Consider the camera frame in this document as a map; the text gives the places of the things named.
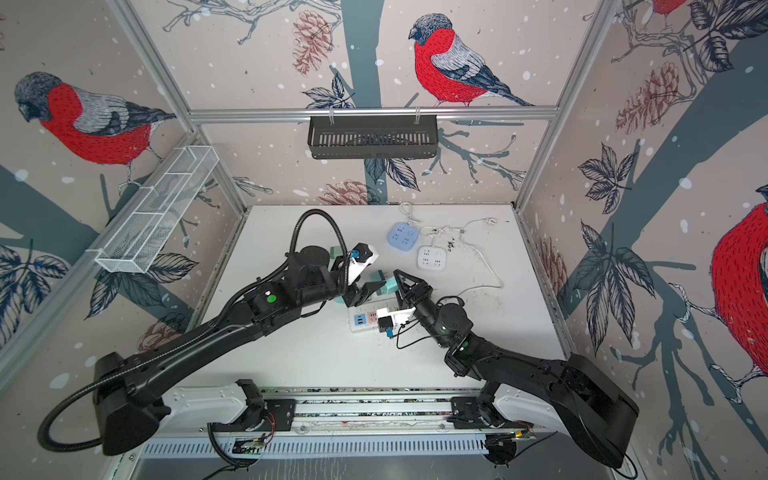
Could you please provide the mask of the teal charger plug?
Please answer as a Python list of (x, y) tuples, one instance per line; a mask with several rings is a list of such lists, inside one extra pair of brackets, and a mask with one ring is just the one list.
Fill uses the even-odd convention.
[(377, 290), (380, 296), (386, 296), (394, 294), (398, 290), (398, 283), (394, 276), (390, 276), (385, 280), (384, 285)]

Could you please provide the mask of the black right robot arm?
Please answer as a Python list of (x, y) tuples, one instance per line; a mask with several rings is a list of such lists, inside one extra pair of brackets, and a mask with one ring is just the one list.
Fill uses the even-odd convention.
[(599, 463), (621, 468), (639, 407), (586, 357), (543, 359), (501, 348), (472, 332), (461, 299), (433, 301), (432, 287), (402, 270), (394, 271), (398, 304), (413, 309), (415, 319), (446, 350), (445, 364), (457, 377), (485, 383), (476, 404), (480, 418), (500, 426), (507, 416), (494, 406), (502, 385), (531, 394), (554, 408), (574, 443)]

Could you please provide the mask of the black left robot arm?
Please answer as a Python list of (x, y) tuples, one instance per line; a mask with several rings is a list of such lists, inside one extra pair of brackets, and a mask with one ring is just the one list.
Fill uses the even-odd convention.
[[(297, 246), (301, 228), (312, 216), (322, 217), (331, 226), (341, 249), (338, 257), (332, 258), (320, 246)], [(284, 261), (274, 271), (238, 290), (212, 320), (168, 343), (128, 358), (117, 353), (100, 358), (93, 382), (67, 396), (43, 418), (38, 444), (59, 453), (99, 446), (108, 456), (140, 446), (171, 416), (173, 409), (163, 396), (181, 380), (242, 345), (320, 312), (331, 300), (342, 298), (348, 307), (368, 300), (379, 284), (357, 282), (378, 257), (369, 244), (348, 247), (326, 211), (304, 212), (294, 227)], [(55, 440), (53, 424), (86, 396), (92, 398), (98, 437), (76, 443)]]

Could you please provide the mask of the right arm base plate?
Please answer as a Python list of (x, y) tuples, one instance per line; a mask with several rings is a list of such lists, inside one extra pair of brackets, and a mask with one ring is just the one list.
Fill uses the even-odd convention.
[(479, 403), (475, 397), (452, 397), (450, 403), (451, 413), (447, 421), (455, 429), (532, 428), (524, 421), (507, 420), (493, 406)]

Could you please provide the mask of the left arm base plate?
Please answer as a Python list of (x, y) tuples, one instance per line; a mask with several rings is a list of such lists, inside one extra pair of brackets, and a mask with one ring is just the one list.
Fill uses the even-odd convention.
[(245, 410), (230, 423), (233, 432), (291, 430), (297, 405), (295, 399), (265, 399), (252, 380), (238, 380), (236, 384), (245, 394)]

